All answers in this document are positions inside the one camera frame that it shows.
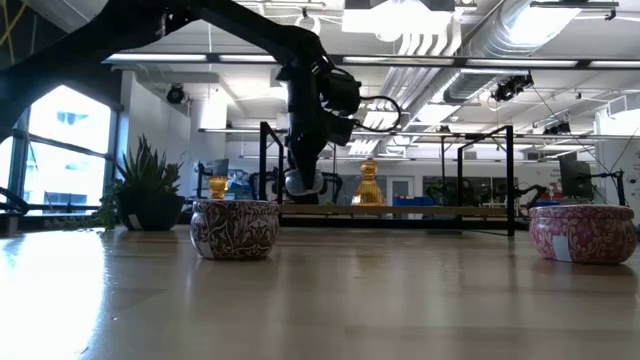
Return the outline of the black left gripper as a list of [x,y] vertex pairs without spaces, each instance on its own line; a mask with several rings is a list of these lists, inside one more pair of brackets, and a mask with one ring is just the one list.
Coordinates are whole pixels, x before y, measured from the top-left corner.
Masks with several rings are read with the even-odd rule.
[[327,136],[317,80],[309,69],[289,65],[287,72],[289,150],[299,171],[303,192],[316,193],[317,157],[326,145]]

